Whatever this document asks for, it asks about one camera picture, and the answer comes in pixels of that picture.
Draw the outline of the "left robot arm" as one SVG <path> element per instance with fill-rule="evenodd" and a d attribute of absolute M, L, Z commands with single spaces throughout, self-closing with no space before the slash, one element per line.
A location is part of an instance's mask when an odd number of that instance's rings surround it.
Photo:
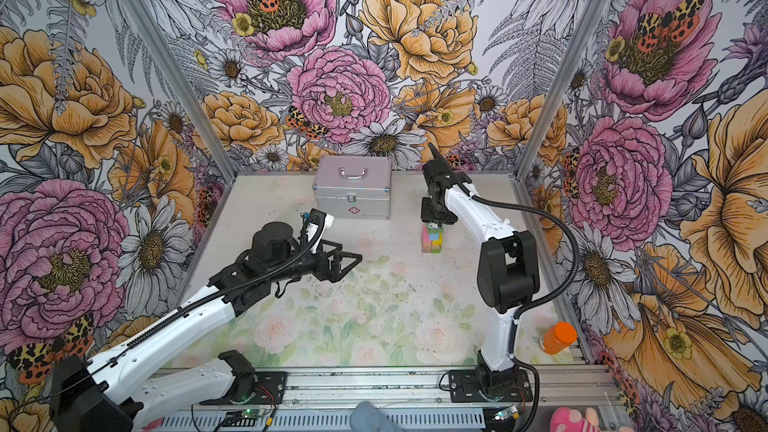
<path fill-rule="evenodd" d="M 90 359 L 72 357 L 54 368 L 50 417 L 59 431 L 134 431 L 201 402 L 246 404 L 277 394 L 261 385 L 240 352 L 221 353 L 202 366 L 157 377 L 191 344 L 267 298 L 281 282 L 305 276 L 337 283 L 362 261 L 324 239 L 332 218 L 313 210 L 299 232 L 270 222 L 251 246 L 209 279 L 184 304 L 134 337 Z"/>

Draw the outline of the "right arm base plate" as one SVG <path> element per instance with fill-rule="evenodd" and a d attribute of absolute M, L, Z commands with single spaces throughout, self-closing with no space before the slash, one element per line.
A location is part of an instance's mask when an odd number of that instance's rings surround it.
<path fill-rule="evenodd" d="M 501 372 L 479 366 L 449 370 L 447 386 L 453 403 L 520 403 L 533 399 L 531 380 L 518 366 Z"/>

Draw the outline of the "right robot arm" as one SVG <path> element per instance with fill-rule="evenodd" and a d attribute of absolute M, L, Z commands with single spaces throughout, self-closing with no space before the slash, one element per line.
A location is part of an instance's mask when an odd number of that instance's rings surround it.
<path fill-rule="evenodd" d="M 526 371 L 515 362 L 520 318 L 515 314 L 539 292 L 536 240 L 519 232 L 483 203 L 471 179 L 442 157 L 422 168 L 428 195 L 421 219 L 437 226 L 463 224 L 480 244 L 477 289 L 489 308 L 489 325 L 472 373 L 452 372 L 452 400 L 530 401 Z"/>

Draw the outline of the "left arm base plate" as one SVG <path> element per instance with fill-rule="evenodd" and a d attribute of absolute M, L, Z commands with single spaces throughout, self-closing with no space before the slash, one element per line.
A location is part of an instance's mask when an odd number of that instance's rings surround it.
<path fill-rule="evenodd" d="M 283 371 L 256 371 L 238 376 L 223 397 L 202 401 L 202 405 L 280 405 L 286 392 L 288 374 Z"/>

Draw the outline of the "owl sticker toy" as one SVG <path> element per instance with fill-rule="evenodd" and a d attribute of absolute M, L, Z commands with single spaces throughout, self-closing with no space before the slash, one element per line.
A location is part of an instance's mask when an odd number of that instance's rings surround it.
<path fill-rule="evenodd" d="M 443 238 L 443 227 L 437 223 L 427 223 L 424 225 L 424 234 L 426 241 L 430 243 L 441 243 Z"/>

